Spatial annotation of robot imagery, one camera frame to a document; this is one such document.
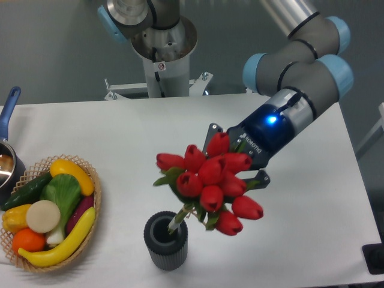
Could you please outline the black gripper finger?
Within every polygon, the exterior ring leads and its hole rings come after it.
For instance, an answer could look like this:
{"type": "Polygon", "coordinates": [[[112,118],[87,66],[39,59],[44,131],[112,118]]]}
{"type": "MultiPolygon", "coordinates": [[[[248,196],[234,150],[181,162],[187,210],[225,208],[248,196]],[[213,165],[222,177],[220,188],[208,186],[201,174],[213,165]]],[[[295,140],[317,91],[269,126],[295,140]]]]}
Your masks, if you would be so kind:
{"type": "Polygon", "coordinates": [[[221,126],[219,126],[218,124],[216,123],[211,123],[208,127],[208,131],[207,131],[207,134],[206,134],[206,138],[205,138],[205,142],[204,142],[204,145],[203,145],[203,149],[202,149],[202,152],[207,155],[207,148],[208,148],[208,144],[210,143],[211,139],[213,138],[213,136],[217,133],[222,133],[224,130],[221,126]]]}
{"type": "Polygon", "coordinates": [[[260,169],[253,178],[243,179],[243,182],[245,183],[244,192],[248,192],[266,188],[271,179],[265,170],[260,169]]]}

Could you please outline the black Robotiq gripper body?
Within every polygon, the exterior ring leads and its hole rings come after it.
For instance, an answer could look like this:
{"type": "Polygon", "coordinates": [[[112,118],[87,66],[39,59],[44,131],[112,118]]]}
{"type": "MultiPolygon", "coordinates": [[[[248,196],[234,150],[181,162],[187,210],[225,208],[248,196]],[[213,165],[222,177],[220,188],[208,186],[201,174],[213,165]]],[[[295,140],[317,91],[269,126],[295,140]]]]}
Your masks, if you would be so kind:
{"type": "Polygon", "coordinates": [[[264,104],[238,125],[227,129],[231,143],[245,143],[243,153],[250,155],[250,170],[259,170],[295,136],[291,120],[277,112],[278,108],[264,104]]]}

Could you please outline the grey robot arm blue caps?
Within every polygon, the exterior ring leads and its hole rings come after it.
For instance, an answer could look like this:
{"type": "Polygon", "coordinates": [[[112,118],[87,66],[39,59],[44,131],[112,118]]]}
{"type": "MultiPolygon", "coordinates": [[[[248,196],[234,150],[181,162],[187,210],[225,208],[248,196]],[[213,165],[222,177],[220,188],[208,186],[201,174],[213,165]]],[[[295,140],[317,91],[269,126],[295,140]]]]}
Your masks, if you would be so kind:
{"type": "MultiPolygon", "coordinates": [[[[350,66],[340,58],[350,43],[347,24],[323,17],[310,1],[263,1],[289,42],[273,54],[258,53],[244,65],[246,88],[268,100],[229,129],[230,142],[251,158],[250,189],[265,188],[268,161],[353,86],[350,66]]],[[[105,1],[98,17],[112,38],[129,41],[143,61],[151,98],[199,95],[206,85],[190,80],[194,25],[179,1],[105,1]]]]}

